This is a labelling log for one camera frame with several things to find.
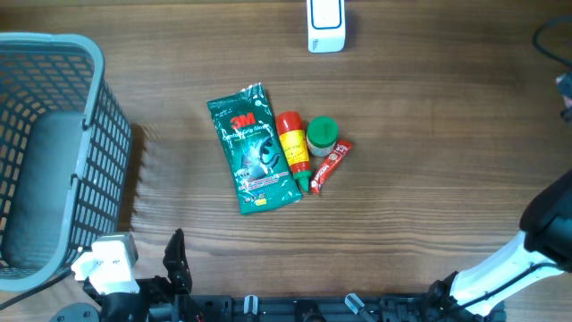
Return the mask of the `green 3M gloves packet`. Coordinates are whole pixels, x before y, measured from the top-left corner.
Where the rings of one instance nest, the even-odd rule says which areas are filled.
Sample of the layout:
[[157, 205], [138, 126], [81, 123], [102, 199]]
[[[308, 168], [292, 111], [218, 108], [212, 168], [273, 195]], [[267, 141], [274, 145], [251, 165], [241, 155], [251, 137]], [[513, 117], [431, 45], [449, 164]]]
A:
[[206, 105], [230, 167], [242, 215], [302, 200], [260, 83]]

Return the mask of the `red sauce bottle green cap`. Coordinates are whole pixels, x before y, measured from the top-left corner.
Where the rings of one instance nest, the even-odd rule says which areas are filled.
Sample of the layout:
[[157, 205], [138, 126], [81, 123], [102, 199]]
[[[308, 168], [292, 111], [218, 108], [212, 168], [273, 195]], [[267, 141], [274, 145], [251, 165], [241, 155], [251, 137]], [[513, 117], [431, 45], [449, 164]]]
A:
[[276, 117], [276, 127], [282, 150], [294, 180], [304, 192], [309, 192], [311, 177], [304, 124], [298, 112], [287, 111]]

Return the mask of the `green lid jar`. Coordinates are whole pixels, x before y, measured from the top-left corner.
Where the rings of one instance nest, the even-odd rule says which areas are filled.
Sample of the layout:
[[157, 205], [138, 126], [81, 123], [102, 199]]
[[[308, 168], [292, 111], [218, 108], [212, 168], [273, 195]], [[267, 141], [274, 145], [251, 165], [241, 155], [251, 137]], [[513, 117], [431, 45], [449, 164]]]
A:
[[329, 116], [314, 118], [307, 127], [307, 146], [309, 152], [315, 157], [329, 155], [338, 140], [338, 124]]

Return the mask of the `red coffee stick sachet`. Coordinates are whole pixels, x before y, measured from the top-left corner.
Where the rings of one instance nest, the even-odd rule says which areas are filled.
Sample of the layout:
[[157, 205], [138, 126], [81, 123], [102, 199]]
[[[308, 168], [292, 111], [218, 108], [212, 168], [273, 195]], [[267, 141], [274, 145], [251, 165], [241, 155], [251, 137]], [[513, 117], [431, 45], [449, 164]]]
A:
[[310, 181], [310, 191], [318, 194], [332, 175], [334, 170], [340, 165], [343, 158], [353, 148], [353, 143], [347, 140], [339, 140], [332, 152], [324, 159], [323, 163], [316, 170], [312, 180]]

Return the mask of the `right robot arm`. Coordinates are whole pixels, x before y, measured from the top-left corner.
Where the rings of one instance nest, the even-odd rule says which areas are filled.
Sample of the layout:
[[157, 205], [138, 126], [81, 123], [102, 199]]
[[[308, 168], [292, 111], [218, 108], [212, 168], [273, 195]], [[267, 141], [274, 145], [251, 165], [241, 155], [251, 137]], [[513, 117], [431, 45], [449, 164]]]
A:
[[475, 267], [435, 282], [421, 306], [424, 321], [502, 321], [501, 303], [544, 278], [571, 271], [571, 172], [526, 207], [519, 231]]

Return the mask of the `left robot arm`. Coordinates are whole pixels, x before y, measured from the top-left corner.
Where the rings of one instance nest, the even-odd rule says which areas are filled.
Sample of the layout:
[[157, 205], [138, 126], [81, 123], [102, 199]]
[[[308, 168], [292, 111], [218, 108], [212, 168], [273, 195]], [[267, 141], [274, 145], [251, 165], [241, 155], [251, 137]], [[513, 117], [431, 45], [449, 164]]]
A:
[[203, 321], [205, 313], [190, 297], [192, 278], [186, 257], [184, 232], [175, 231], [164, 251], [167, 276], [137, 279], [139, 258], [131, 233], [103, 235], [71, 265], [74, 278], [98, 308], [79, 302], [60, 309], [51, 318], [69, 321]]

